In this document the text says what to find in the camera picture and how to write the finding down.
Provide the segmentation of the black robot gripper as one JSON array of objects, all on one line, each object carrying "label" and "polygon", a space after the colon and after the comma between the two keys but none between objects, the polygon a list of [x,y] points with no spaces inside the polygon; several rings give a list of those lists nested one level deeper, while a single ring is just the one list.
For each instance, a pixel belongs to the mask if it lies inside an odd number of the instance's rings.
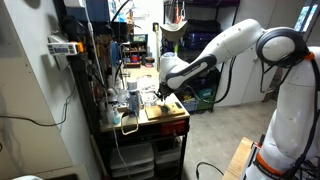
[{"label": "black robot gripper", "polygon": [[156,96],[161,100],[165,100],[168,96],[173,93],[173,90],[167,85],[160,84]]}]

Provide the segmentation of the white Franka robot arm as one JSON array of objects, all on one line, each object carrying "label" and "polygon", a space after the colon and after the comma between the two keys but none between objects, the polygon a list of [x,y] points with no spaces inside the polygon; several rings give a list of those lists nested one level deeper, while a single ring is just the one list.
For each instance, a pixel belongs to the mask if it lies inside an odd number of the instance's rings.
[{"label": "white Franka robot arm", "polygon": [[214,66],[255,50],[264,73],[273,67],[286,70],[278,84],[277,107],[263,142],[245,169],[247,180],[296,180],[303,164],[318,153],[319,57],[303,35],[290,27],[263,28],[245,19],[214,37],[188,63],[173,52],[160,58],[159,97],[183,90],[188,83]]}]

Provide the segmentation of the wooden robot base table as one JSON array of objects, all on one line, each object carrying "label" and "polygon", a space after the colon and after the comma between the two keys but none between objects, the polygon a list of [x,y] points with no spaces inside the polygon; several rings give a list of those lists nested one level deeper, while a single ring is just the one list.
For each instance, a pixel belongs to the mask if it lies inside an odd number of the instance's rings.
[{"label": "wooden robot base table", "polygon": [[253,141],[243,137],[240,141],[222,180],[239,180],[251,151]]}]

